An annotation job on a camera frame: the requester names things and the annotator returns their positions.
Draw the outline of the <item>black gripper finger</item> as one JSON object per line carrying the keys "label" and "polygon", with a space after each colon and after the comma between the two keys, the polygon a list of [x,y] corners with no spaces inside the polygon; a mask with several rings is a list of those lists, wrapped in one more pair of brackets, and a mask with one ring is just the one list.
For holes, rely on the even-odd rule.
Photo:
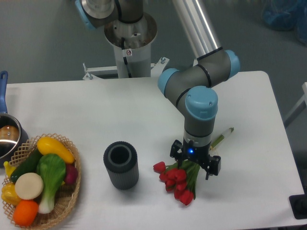
{"label": "black gripper finger", "polygon": [[210,176],[218,176],[221,169],[221,157],[220,156],[208,156],[208,164],[205,168],[206,177],[205,180],[208,180]]}
{"label": "black gripper finger", "polygon": [[183,145],[179,140],[175,140],[171,146],[170,157],[174,158],[177,161],[177,167],[180,168],[183,161],[182,155]]}

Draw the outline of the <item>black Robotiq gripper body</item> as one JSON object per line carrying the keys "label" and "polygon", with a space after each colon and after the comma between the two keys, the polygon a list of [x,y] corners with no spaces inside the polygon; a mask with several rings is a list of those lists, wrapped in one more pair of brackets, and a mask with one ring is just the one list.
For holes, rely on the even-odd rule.
{"label": "black Robotiq gripper body", "polygon": [[198,164],[202,168],[208,168],[210,166],[210,145],[211,136],[184,136],[181,156],[179,158],[179,166],[182,166],[184,160],[189,160]]}

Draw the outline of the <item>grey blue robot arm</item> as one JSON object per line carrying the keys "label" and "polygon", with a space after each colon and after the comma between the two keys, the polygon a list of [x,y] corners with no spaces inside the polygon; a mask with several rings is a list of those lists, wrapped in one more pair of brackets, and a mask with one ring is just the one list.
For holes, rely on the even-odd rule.
{"label": "grey blue robot arm", "polygon": [[[84,24],[104,28],[113,46],[119,78],[150,77],[151,44],[157,24],[143,10],[141,0],[77,0]],[[217,39],[205,6],[200,0],[175,0],[175,10],[194,52],[197,64],[185,71],[164,70],[158,78],[161,93],[184,116],[183,141],[175,141],[170,156],[179,164],[190,160],[207,176],[217,175],[221,158],[209,154],[211,134],[218,111],[213,87],[240,71],[240,61]]]}

